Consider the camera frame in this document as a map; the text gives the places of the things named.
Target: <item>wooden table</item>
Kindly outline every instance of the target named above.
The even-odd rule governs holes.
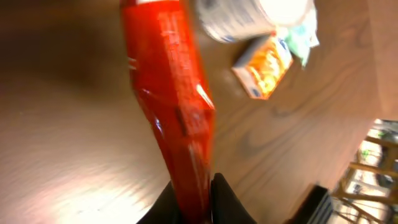
[[[48,2],[0,17],[11,18],[0,36],[0,223],[134,223],[169,177],[129,89],[117,3]],[[217,108],[213,171],[259,223],[283,223],[313,184],[332,189],[379,111],[367,2],[316,5],[321,46],[268,101],[250,100],[231,73],[248,43],[194,26]]]

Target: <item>white can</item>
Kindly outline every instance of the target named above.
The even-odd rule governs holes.
[[[312,7],[313,0],[197,0],[203,28],[224,43],[300,25]]]

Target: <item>red plastic object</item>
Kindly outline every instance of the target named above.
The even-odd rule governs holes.
[[[179,1],[122,2],[132,87],[169,170],[185,221],[209,217],[214,106]]]

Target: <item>black object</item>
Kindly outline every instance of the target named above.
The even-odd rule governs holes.
[[[220,173],[211,181],[214,224],[256,224]],[[324,224],[333,211],[328,190],[316,186],[288,224]],[[152,208],[137,224],[183,224],[172,184],[167,184]]]
[[[332,213],[328,189],[315,186],[289,224],[326,224]]]

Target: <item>orange and white package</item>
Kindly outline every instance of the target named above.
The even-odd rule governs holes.
[[[251,98],[266,100],[292,62],[287,44],[270,35],[256,39],[232,69]]]

